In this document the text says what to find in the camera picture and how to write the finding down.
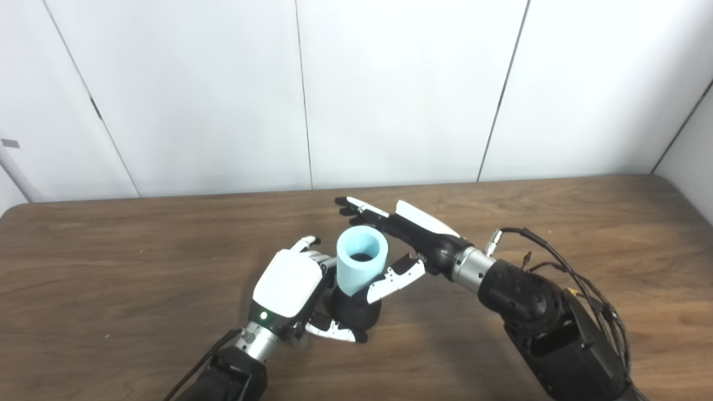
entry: robot finger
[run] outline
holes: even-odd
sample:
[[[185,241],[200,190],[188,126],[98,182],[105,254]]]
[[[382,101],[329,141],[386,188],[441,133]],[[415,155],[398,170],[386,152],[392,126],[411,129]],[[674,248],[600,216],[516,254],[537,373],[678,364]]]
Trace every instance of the robot finger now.
[[[333,340],[364,343],[368,339],[366,332],[352,330],[322,313],[315,313],[304,329],[313,335]]]
[[[324,262],[321,262],[319,266],[323,268],[324,270],[331,269],[334,266],[337,265],[337,258],[331,258],[329,260],[325,260]]]
[[[302,252],[303,250],[309,249],[310,246],[319,245],[320,243],[322,243],[321,239],[315,237],[314,235],[308,235],[307,237],[300,238],[300,240],[297,241],[292,248],[290,248],[290,250]]]
[[[353,296],[354,306],[362,307],[375,303],[387,295],[405,288],[426,274],[424,262],[421,259],[411,259],[409,254],[404,255],[386,269],[378,280],[369,287],[362,288]]]
[[[314,260],[314,261],[317,262],[317,263],[326,262],[326,261],[328,261],[329,259],[332,259],[331,256],[329,256],[329,255],[322,255],[321,253],[318,254],[318,255],[310,256],[310,257],[312,258],[312,260]]]
[[[304,250],[304,251],[302,251],[302,252],[300,252],[300,253],[301,253],[302,255],[308,256],[308,257],[310,257],[310,258],[312,258],[312,259],[314,259],[315,256],[321,255],[321,253],[319,253],[318,250]]]

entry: wooden table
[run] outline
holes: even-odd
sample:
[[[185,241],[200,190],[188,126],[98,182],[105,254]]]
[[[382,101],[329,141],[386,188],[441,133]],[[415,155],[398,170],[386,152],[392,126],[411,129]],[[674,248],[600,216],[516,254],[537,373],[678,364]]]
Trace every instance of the wooden table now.
[[[652,400],[713,399],[713,228],[656,176],[36,203],[0,220],[0,400],[159,400],[229,328],[299,237],[333,253],[349,194],[407,200],[477,246],[547,238],[616,305]],[[408,248],[391,240],[395,260]],[[505,237],[500,258],[534,251]],[[564,277],[547,273],[566,284]],[[497,315],[426,276],[365,345],[310,338],[268,362],[263,400],[547,400]]]

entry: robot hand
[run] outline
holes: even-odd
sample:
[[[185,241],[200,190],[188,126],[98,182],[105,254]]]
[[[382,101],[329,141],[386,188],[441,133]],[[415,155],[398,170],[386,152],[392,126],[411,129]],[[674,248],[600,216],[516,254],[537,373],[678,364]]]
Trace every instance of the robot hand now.
[[[628,341],[614,307],[527,228],[497,230],[482,252],[441,221],[402,200],[394,214],[349,197],[337,198],[335,203],[342,206],[340,214],[353,216],[352,225],[369,224],[404,241],[419,254],[427,272],[461,284],[476,294],[483,306],[498,313],[511,342],[554,400],[646,400],[629,376]],[[521,268],[492,258],[503,233],[531,240],[557,262],[525,270],[529,254]],[[579,290],[563,290],[535,273],[546,265],[569,274]],[[368,287],[362,298],[372,299],[374,287],[380,284],[377,281]],[[596,322],[578,296],[587,301]]]
[[[267,387],[265,363],[279,341],[299,342],[306,332],[351,342],[366,333],[342,327],[314,309],[334,283],[336,258],[310,250],[314,236],[275,254],[255,286],[244,329],[231,330],[168,393],[180,387],[210,359],[198,379],[176,401],[256,401]],[[238,336],[234,346],[223,347]]]
[[[366,342],[366,333],[340,325],[315,312],[324,291],[334,285],[337,259],[309,247],[321,241],[313,236],[297,241],[272,259],[255,286],[248,320],[238,346],[259,331],[280,340],[300,340],[305,332],[348,342]]]
[[[337,198],[334,202],[342,206],[340,214],[353,216],[350,224],[369,224],[404,241],[416,251],[426,272],[442,274],[475,293],[485,272],[495,263],[495,259],[476,249],[452,228],[402,200],[392,214],[351,197]],[[373,286],[366,291],[376,291]]]

